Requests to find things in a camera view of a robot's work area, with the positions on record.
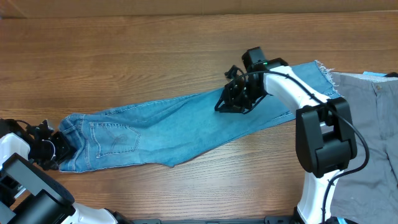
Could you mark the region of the light blue denim jeans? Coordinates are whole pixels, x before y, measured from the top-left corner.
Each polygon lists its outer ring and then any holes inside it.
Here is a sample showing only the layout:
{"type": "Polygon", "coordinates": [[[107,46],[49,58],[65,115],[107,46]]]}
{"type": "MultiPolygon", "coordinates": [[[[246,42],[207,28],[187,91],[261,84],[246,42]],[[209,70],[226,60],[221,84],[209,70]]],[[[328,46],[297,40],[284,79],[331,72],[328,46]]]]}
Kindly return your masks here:
{"type": "Polygon", "coordinates": [[[148,101],[93,114],[71,114],[59,126],[74,155],[63,172],[162,164],[173,167],[245,135],[294,119],[274,96],[248,114],[220,113],[221,90],[148,101]]]}

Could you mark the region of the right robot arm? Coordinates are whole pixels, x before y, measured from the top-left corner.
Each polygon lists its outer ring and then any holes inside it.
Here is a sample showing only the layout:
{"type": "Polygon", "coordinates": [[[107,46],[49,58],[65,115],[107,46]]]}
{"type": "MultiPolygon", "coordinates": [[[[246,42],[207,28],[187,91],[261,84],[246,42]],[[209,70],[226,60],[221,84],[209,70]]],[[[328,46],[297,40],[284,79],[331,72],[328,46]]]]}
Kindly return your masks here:
{"type": "Polygon", "coordinates": [[[348,102],[314,90],[283,59],[265,58],[260,47],[247,50],[241,70],[233,65],[215,111],[251,112],[267,95],[295,115],[295,151],[305,170],[301,199],[291,216],[267,217],[265,223],[334,223],[330,212],[335,184],[357,155],[348,102]]]}

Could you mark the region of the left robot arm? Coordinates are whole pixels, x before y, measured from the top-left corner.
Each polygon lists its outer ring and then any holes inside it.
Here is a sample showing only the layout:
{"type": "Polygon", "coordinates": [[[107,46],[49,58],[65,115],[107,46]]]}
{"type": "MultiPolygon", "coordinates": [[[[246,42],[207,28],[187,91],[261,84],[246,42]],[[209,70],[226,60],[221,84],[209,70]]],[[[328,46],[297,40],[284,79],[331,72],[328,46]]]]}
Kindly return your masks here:
{"type": "Polygon", "coordinates": [[[1,223],[129,223],[118,212],[75,202],[64,186],[46,174],[58,170],[75,152],[47,121],[32,126],[23,120],[2,119],[1,223]]]}

